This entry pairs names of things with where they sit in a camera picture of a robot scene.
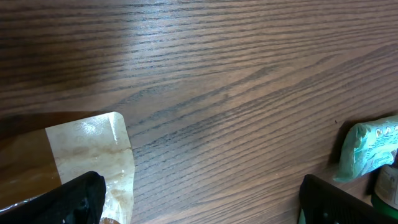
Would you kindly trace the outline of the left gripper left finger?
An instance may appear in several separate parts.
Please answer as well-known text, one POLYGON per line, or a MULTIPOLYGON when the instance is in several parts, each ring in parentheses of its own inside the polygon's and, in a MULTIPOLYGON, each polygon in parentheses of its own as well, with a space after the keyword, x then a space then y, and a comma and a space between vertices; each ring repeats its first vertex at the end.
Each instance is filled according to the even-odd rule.
POLYGON ((1 215, 1 223, 99 224, 105 201, 103 176, 89 171, 1 215))

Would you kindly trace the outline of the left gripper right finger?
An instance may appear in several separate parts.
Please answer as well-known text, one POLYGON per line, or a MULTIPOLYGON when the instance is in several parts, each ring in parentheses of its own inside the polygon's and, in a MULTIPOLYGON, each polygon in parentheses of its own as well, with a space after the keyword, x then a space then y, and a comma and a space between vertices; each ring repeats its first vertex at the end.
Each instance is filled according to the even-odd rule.
POLYGON ((299 190, 298 224, 397 224, 397 219, 307 174, 299 190))

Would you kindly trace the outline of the green lidded white jar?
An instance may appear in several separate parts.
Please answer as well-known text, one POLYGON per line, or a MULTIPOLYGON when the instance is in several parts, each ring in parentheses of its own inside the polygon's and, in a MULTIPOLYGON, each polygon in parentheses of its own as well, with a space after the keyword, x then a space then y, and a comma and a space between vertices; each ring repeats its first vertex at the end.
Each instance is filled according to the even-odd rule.
POLYGON ((381 167, 371 203, 377 211, 397 219, 397 168, 390 165, 381 167))

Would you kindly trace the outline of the teal wet wipes pack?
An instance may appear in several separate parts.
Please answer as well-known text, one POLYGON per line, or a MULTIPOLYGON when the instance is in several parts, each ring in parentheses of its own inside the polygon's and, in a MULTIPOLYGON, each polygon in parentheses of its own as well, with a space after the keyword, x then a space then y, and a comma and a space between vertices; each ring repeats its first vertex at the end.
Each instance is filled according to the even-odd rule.
POLYGON ((342 145, 334 180, 351 182, 394 163, 397 155, 397 116, 355 124, 342 145))

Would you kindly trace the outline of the brown snack bag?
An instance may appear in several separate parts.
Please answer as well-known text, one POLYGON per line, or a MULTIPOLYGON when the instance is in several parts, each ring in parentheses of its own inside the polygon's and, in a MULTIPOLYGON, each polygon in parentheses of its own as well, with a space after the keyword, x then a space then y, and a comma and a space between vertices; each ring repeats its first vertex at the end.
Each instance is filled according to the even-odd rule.
POLYGON ((134 157, 123 115, 110 112, 1 140, 1 212, 94 171, 106 184, 101 223, 129 223, 134 157))

